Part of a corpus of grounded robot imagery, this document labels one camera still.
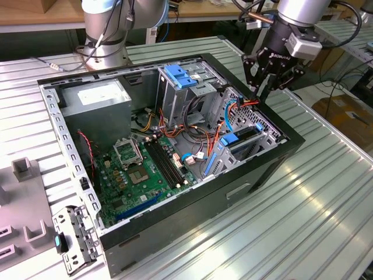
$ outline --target motherboard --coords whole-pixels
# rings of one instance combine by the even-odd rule
[[[128,218],[197,183],[170,141],[137,143],[126,139],[94,158],[100,188],[101,218],[106,227]]]

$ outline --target red wire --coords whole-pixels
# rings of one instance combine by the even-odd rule
[[[87,145],[88,145],[88,148],[89,148],[89,156],[91,157],[92,178],[93,178],[94,177],[94,173],[93,173],[93,154],[92,154],[91,144],[90,144],[87,136],[85,136],[83,132],[78,131],[78,134],[81,135],[86,140],[86,142],[87,142]]]

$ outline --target cardboard box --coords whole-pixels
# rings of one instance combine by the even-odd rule
[[[56,0],[0,0],[0,6],[45,13],[55,2]]]
[[[324,117],[329,98],[320,99],[314,109]],[[373,149],[373,115],[352,97],[343,94],[332,98],[327,120],[350,138],[361,149],[369,153]]]

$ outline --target wooden shelf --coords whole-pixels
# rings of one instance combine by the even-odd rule
[[[181,18],[238,16],[239,14],[238,8],[233,4],[216,6],[208,0],[203,2],[182,2],[179,6],[179,17]],[[170,12],[168,16],[176,18],[174,12]],[[44,14],[0,7],[1,26],[76,22],[84,22],[82,5],[78,0],[57,0]]]
[[[48,23],[84,22],[82,4],[79,0],[57,0],[46,13],[0,6],[0,25],[37,25]]]

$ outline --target black latch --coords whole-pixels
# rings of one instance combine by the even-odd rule
[[[68,243],[66,242],[65,235],[63,233],[56,235],[54,238],[56,249],[58,254],[66,253],[69,251]]]
[[[87,181],[86,177],[80,178],[79,182],[80,182],[80,185],[82,186],[83,191],[89,189],[89,184],[88,184],[88,181]]]

